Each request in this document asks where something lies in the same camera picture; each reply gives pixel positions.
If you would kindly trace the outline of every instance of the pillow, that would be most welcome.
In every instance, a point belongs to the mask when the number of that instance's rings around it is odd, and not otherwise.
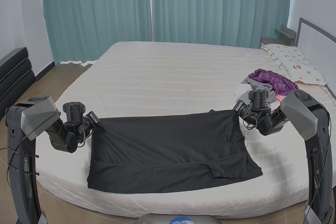
[[[275,60],[285,77],[291,81],[301,81],[306,84],[325,86],[323,75],[318,71],[297,47],[280,44],[262,45],[262,49]]]

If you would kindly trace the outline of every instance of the round blue logo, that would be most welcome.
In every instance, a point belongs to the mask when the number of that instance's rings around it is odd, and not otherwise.
[[[169,224],[194,224],[191,219],[185,217],[174,218]]]

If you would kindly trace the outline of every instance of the bed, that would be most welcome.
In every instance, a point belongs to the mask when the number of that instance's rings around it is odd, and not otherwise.
[[[282,72],[262,49],[118,42],[63,93],[56,106],[61,111],[63,103],[80,101],[86,111],[93,110],[100,118],[232,109],[235,87],[258,68]],[[326,87],[300,83],[299,88],[321,102],[332,122],[336,122],[336,101]],[[273,103],[272,108],[278,105],[279,102]],[[61,118],[66,121],[65,113]],[[245,182],[175,193],[104,193],[87,188],[90,138],[84,148],[69,154],[54,150],[46,134],[36,141],[40,155],[36,159],[38,181],[56,197],[74,205],[126,217],[159,213],[245,218],[306,200],[309,186],[305,145],[292,124],[267,137],[256,130],[245,131],[242,121],[240,124],[247,151],[263,171],[263,176]],[[335,130],[332,145],[336,142]]]

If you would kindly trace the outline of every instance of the tile floor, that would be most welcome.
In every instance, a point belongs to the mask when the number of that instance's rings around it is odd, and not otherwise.
[[[50,95],[55,102],[62,93],[91,65],[83,67],[80,64],[60,64],[48,72],[39,82],[35,82],[17,102],[40,94]],[[7,146],[7,130],[4,118],[0,121],[0,146]],[[6,150],[0,151],[0,222],[14,224],[17,220],[11,190],[6,181]],[[48,224],[133,224],[135,218],[125,218],[91,211],[72,205],[53,196],[48,190],[38,184],[39,199],[44,209]],[[225,219],[224,224],[301,224],[304,219],[305,202],[269,213],[264,216],[245,219]]]

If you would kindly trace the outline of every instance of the pile of clothes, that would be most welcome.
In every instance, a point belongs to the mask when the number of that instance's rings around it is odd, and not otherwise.
[[[249,104],[248,94],[254,89],[268,91],[267,106],[270,107],[271,103],[276,100],[282,101],[287,94],[293,90],[298,90],[299,87],[282,75],[272,71],[258,69],[248,75],[248,77],[236,87],[236,101],[242,100],[245,104]]]

